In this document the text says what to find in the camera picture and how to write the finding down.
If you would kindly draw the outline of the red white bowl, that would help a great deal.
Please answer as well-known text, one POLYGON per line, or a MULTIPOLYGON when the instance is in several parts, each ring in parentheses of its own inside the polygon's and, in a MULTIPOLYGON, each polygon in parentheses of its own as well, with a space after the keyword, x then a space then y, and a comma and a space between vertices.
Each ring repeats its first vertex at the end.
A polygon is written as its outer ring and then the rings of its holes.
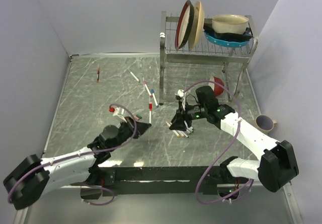
POLYGON ((208 85, 212 88, 215 96, 216 97, 220 96, 224 92, 224 89, 219 86, 219 85, 224 86, 223 81, 220 78, 215 76, 210 77, 209 80, 211 81, 211 83, 208 83, 208 85))

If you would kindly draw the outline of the black square plate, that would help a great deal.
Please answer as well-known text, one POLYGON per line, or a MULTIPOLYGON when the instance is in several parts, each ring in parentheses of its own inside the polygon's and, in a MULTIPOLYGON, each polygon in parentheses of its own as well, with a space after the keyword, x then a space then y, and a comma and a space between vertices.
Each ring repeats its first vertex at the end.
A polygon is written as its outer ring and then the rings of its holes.
POLYGON ((250 40, 253 36, 246 33, 246 34, 236 34, 236 33, 217 33, 213 30, 212 26, 210 24, 205 23, 203 26, 204 32, 208 35, 225 40, 225 41, 247 41, 250 40))

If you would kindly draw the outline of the steel dish rack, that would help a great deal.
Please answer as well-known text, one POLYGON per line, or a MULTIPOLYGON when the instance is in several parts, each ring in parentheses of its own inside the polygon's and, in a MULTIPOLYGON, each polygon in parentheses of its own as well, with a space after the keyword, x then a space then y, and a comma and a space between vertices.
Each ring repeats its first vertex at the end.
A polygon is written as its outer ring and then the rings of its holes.
POLYGON ((248 15, 247 18, 248 32, 252 38, 239 47, 219 46, 202 35, 192 50, 188 46, 175 50, 179 16, 168 16, 163 11, 159 37, 159 103, 173 102, 178 89, 212 77, 220 78, 224 86, 238 97, 259 40, 253 17, 248 15))

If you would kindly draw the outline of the pink marker pen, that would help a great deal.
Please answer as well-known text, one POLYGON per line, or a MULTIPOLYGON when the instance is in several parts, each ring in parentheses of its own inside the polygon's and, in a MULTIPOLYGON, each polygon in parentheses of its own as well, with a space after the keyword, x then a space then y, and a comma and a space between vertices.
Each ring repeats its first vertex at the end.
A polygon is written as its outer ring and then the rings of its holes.
POLYGON ((149 89, 149 87, 148 87, 148 85, 147 85, 147 83, 146 83, 146 81, 145 81, 144 77, 142 78, 142 80, 143 80, 143 85, 144 85, 144 87, 145 87, 145 89, 146 89, 146 91, 147 91, 147 93, 148 93, 149 97, 152 97, 152 93, 151 93, 151 91, 150 91, 150 89, 149 89))

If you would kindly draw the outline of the white marker pen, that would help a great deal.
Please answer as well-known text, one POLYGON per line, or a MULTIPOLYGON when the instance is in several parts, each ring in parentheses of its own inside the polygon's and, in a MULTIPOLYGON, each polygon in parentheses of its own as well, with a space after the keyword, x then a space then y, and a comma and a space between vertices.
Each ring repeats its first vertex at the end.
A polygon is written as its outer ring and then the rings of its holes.
POLYGON ((128 71, 132 75, 132 77, 139 83, 140 79, 131 70, 128 70, 128 71))

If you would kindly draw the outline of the yellow marker pen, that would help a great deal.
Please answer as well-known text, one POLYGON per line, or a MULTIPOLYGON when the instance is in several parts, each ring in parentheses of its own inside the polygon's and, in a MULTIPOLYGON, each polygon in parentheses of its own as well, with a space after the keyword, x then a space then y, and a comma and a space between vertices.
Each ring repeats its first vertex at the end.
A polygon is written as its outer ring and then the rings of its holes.
MULTIPOLYGON (((167 126, 170 128, 171 124, 166 121, 167 126)), ((171 130, 177 137, 181 137, 181 135, 176 130, 171 130)))

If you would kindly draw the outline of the purple pink mug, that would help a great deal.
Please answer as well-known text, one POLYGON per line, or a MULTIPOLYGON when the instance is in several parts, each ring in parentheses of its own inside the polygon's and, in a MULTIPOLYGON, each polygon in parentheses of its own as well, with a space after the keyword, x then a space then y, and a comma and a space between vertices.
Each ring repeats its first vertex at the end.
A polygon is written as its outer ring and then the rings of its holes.
POLYGON ((272 131, 276 124, 277 121, 267 115, 259 115, 255 119, 255 127, 264 134, 272 131))

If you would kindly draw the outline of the cream ceramic bowl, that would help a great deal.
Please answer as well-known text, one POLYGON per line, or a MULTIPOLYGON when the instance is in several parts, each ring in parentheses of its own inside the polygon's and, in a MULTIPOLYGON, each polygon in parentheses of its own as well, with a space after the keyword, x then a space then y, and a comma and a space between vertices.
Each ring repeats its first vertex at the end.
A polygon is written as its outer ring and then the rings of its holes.
POLYGON ((249 19, 242 15, 215 15, 212 17, 212 28, 216 33, 243 34, 249 19))

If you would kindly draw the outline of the red black plate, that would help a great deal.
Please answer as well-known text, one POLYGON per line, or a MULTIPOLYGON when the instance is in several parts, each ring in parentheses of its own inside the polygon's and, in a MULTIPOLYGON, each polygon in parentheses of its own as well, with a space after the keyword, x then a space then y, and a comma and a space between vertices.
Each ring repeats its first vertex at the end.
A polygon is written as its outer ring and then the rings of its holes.
POLYGON ((175 37, 175 49, 179 50, 186 45, 194 21, 194 6, 190 0, 187 0, 182 8, 175 37))

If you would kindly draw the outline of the beige plate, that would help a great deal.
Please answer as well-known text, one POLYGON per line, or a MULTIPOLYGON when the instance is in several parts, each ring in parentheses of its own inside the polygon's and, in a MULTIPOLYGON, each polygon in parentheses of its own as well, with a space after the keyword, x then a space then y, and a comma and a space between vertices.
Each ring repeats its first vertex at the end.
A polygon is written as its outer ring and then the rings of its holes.
POLYGON ((201 1, 196 1, 194 10, 193 26, 188 39, 188 46, 190 51, 192 51, 200 41, 205 20, 204 7, 201 1))

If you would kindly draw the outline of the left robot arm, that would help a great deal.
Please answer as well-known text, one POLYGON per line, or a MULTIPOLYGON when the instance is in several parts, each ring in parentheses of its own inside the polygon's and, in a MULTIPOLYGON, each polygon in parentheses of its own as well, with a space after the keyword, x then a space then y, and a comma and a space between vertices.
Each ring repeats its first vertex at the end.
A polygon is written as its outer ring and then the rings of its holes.
POLYGON ((98 165, 109 159, 112 151, 138 139, 151 126, 125 117, 119 126, 106 126, 93 142, 77 151, 51 158, 25 157, 3 181, 8 203, 20 210, 60 187, 97 183, 100 178, 98 165))

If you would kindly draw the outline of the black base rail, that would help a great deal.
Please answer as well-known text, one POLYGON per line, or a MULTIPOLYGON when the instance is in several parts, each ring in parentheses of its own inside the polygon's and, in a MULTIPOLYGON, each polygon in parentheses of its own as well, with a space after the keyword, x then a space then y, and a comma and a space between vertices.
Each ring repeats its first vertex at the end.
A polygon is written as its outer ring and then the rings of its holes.
MULTIPOLYGON (((94 167, 85 181, 110 189, 115 196, 126 194, 169 194, 194 193, 198 181, 207 166, 185 167, 94 167)), ((248 179, 233 177, 224 168, 214 166, 208 172, 199 191, 202 194, 217 195, 217 185, 244 184, 248 179)), ((101 196, 112 196, 106 190, 82 186, 80 196, 86 200, 98 200, 101 196)))

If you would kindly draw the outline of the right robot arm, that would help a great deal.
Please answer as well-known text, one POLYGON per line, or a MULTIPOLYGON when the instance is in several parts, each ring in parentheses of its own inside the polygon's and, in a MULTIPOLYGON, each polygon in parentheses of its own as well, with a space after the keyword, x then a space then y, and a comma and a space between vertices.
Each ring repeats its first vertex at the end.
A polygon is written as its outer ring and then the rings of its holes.
POLYGON ((171 120, 170 130, 186 131, 194 120, 205 118, 218 129, 237 138, 257 158, 255 161, 236 156, 228 158, 219 166, 219 177, 226 183, 236 178, 258 180, 271 192, 277 192, 299 174, 293 146, 284 140, 279 142, 260 132, 239 117, 227 104, 219 104, 210 86, 196 89, 197 103, 189 105, 184 90, 178 90, 179 106, 171 120))

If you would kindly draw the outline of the red marker pen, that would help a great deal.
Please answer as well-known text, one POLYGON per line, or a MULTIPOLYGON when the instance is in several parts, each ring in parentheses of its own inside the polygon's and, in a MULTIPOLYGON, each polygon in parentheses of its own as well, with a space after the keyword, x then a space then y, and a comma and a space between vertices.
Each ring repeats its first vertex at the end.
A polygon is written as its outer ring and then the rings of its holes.
POLYGON ((152 101, 151 101, 151 96, 149 97, 149 124, 152 124, 152 101))

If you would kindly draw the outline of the blue dotted dish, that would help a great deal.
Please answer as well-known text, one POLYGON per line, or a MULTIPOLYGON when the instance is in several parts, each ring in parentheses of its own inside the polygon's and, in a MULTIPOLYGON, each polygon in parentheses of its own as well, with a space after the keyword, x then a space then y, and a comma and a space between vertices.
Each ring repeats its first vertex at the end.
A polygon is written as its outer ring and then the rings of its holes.
POLYGON ((208 35, 207 33, 205 33, 205 36, 207 38, 207 40, 215 45, 219 45, 219 46, 223 46, 223 47, 230 47, 230 48, 239 48, 239 47, 243 47, 243 46, 246 46, 250 40, 247 40, 247 41, 225 41, 225 40, 221 40, 221 39, 217 39, 217 38, 214 38, 210 35, 208 35))

